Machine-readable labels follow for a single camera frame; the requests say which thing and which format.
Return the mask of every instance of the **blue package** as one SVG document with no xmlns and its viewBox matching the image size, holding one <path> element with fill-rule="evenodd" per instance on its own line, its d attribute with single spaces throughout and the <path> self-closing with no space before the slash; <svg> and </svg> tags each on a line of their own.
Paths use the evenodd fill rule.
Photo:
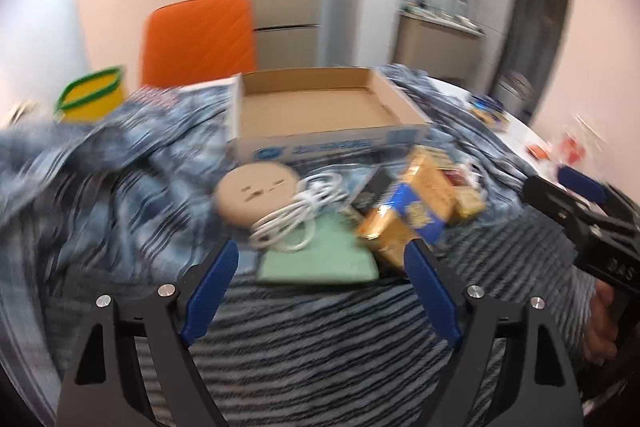
<svg viewBox="0 0 640 427">
<path fill-rule="evenodd" d="M 431 211 L 408 184 L 396 185 L 386 204 L 391 206 L 428 245 L 436 243 L 445 223 Z"/>
</svg>

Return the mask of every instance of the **metal screw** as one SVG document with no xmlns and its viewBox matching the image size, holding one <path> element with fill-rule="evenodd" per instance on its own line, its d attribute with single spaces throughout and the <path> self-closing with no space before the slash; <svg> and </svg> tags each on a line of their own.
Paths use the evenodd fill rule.
<svg viewBox="0 0 640 427">
<path fill-rule="evenodd" d="M 529 302 L 531 302 L 531 306 L 537 310 L 543 310 L 545 308 L 545 299 L 542 297 L 532 297 Z"/>
<path fill-rule="evenodd" d="M 111 304 L 111 297 L 108 295 L 100 295 L 97 299 L 95 299 L 95 304 L 98 308 L 104 308 Z"/>
<path fill-rule="evenodd" d="M 469 297 L 473 297 L 474 299 L 481 299 L 482 297 L 484 297 L 484 290 L 476 284 L 472 284 L 471 286 L 469 286 L 466 289 L 466 293 L 467 295 L 469 295 Z"/>
<path fill-rule="evenodd" d="M 161 297 L 170 297 L 175 293 L 175 286 L 173 284 L 163 284 L 158 288 L 158 295 Z"/>
</svg>

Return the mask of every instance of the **gold snack package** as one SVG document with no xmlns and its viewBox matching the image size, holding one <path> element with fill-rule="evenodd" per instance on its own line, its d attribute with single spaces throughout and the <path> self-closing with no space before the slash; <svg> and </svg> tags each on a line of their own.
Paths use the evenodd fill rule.
<svg viewBox="0 0 640 427">
<path fill-rule="evenodd" d="M 388 204 L 374 208 L 357 227 L 355 234 L 369 250 L 399 269 L 404 269 L 405 245 L 420 237 Z"/>
<path fill-rule="evenodd" d="M 480 194 L 473 187 L 456 187 L 456 218 L 468 219 L 486 208 Z"/>
<path fill-rule="evenodd" d="M 438 167 L 438 162 L 446 164 L 443 155 L 454 168 L 446 152 L 416 145 L 409 154 L 409 165 L 400 181 L 408 184 L 441 220 L 448 223 L 454 215 L 457 201 L 453 185 Z"/>
<path fill-rule="evenodd" d="M 449 157 L 446 151 L 443 151 L 442 149 L 436 149 L 435 147 L 426 147 L 426 146 L 416 146 L 416 147 L 420 147 L 421 149 L 424 149 L 425 151 L 427 151 L 431 155 L 431 158 L 433 159 L 433 161 L 438 166 L 438 169 L 455 169 L 456 168 L 456 164 L 453 163 L 453 161 L 451 160 L 451 158 Z"/>
</svg>

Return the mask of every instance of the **yellow basket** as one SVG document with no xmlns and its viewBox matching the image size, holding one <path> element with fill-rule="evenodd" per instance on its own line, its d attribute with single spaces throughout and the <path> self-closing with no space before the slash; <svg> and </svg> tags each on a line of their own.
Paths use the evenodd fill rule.
<svg viewBox="0 0 640 427">
<path fill-rule="evenodd" d="M 96 121 L 124 101 L 122 68 L 108 68 L 74 80 L 56 103 L 64 121 Z"/>
</svg>

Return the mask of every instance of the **white table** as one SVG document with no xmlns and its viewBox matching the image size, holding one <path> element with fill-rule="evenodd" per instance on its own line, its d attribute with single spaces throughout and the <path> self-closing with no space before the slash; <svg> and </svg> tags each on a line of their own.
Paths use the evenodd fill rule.
<svg viewBox="0 0 640 427">
<path fill-rule="evenodd" d="M 462 87 L 454 86 L 453 84 L 448 84 L 447 82 L 434 78 L 431 79 L 431 82 L 433 82 L 442 94 L 454 96 L 462 100 L 462 102 L 467 102 L 471 96 L 471 93 Z M 505 113 L 505 116 L 509 121 L 509 126 L 506 131 L 496 132 L 495 136 L 500 138 L 509 149 L 531 165 L 540 176 L 548 178 L 549 162 L 538 162 L 527 152 L 527 146 L 534 144 L 545 146 L 545 141 L 513 115 Z"/>
</svg>

